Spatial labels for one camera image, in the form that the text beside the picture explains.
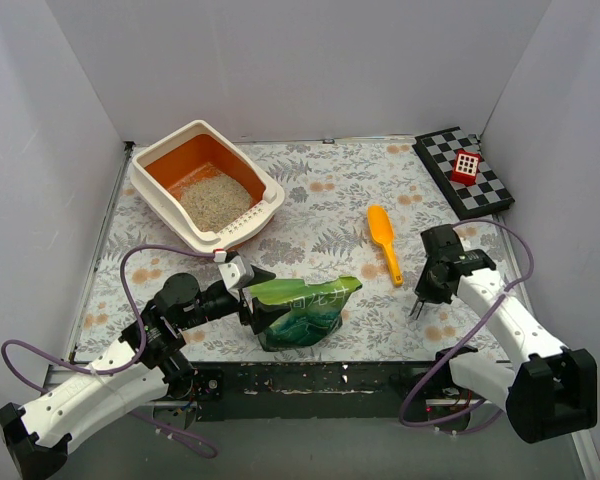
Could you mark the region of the small black clip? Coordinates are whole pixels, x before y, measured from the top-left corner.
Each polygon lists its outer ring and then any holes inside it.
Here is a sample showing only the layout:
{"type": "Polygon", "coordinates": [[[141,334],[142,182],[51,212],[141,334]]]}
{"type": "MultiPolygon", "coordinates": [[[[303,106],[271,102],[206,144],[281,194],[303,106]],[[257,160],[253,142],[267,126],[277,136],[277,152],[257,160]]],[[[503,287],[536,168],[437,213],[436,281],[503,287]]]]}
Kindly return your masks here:
{"type": "Polygon", "coordinates": [[[424,305],[425,305],[425,301],[418,299],[411,309],[410,318],[413,320],[417,320],[418,317],[420,316],[420,313],[421,313],[424,305]]]}

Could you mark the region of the green cat litter bag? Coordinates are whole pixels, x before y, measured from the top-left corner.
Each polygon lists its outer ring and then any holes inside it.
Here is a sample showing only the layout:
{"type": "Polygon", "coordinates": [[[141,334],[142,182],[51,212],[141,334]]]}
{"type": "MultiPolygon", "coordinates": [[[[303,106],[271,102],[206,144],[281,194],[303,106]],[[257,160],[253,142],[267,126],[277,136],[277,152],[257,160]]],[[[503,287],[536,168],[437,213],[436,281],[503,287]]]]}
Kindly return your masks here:
{"type": "Polygon", "coordinates": [[[289,311],[258,334],[268,352],[315,345],[342,326],[342,310],[349,297],[362,288],[353,276],[307,284],[303,279],[274,279],[249,288],[263,305],[285,306],[289,311]]]}

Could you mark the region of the yellow plastic litter scoop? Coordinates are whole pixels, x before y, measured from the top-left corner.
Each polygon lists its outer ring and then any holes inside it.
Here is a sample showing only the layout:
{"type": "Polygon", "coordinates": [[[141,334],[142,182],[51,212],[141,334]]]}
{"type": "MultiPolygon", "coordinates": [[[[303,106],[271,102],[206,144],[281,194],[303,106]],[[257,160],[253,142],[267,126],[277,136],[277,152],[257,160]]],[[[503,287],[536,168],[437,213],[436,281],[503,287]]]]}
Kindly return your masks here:
{"type": "Polygon", "coordinates": [[[403,277],[393,247],[394,231],[388,213],[380,205],[371,205],[367,209],[367,221],[373,242],[383,251],[393,285],[402,286],[403,277]]]}

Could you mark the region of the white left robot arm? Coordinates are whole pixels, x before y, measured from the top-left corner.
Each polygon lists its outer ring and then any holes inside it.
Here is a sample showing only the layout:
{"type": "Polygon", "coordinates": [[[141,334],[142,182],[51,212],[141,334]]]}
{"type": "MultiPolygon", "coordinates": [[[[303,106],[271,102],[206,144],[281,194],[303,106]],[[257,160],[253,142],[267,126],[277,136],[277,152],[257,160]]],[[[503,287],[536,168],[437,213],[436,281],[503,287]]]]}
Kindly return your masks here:
{"type": "Polygon", "coordinates": [[[194,368],[182,353],[183,333],[238,314],[259,334],[288,313],[244,290],[275,279],[259,267],[236,260],[220,265],[221,278],[207,289],[189,273],[170,276],[147,302],[141,321],[126,327],[84,371],[24,405],[0,409],[3,442],[23,479],[48,479],[82,442],[142,404],[187,397],[194,368]]]}

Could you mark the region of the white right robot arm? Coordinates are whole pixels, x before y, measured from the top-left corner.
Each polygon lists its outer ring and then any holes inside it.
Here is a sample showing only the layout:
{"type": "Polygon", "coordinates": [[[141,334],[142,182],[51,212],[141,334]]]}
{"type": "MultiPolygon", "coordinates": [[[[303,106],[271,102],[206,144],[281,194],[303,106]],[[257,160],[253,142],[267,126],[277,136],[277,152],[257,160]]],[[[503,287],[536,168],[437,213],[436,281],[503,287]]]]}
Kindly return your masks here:
{"type": "Polygon", "coordinates": [[[467,250],[450,224],[421,234],[426,263],[416,285],[420,303],[459,299],[481,319],[505,351],[504,367],[464,343],[438,353],[426,374],[444,397],[464,389],[504,412],[517,435],[536,443],[594,427],[598,375],[594,357],[573,350],[546,330],[514,295],[494,261],[467,250]]]}

